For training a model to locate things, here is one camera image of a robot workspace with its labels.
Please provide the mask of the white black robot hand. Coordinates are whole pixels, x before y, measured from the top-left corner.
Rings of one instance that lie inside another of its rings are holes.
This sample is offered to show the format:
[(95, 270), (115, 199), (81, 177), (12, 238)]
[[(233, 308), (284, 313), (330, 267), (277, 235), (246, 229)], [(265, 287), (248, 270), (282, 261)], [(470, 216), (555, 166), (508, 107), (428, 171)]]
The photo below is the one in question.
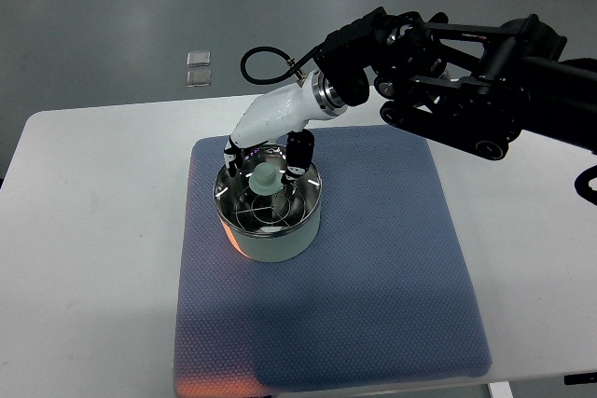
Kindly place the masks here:
[(285, 184), (310, 168), (314, 137), (306, 129), (312, 120), (330, 120), (343, 114), (347, 105), (319, 70), (310, 72), (302, 84), (292, 84), (258, 96), (244, 112), (224, 149), (230, 176), (243, 165), (243, 152), (286, 135)]

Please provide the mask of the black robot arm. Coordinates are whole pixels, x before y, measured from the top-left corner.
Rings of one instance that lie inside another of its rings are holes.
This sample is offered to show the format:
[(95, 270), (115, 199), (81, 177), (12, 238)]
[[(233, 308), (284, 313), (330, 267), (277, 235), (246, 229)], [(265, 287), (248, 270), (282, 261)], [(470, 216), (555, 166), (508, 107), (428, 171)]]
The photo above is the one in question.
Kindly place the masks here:
[(375, 89), (387, 124), (500, 160), (523, 131), (595, 150), (596, 62), (563, 60), (566, 42), (536, 15), (490, 27), (377, 8), (313, 60), (344, 103)]

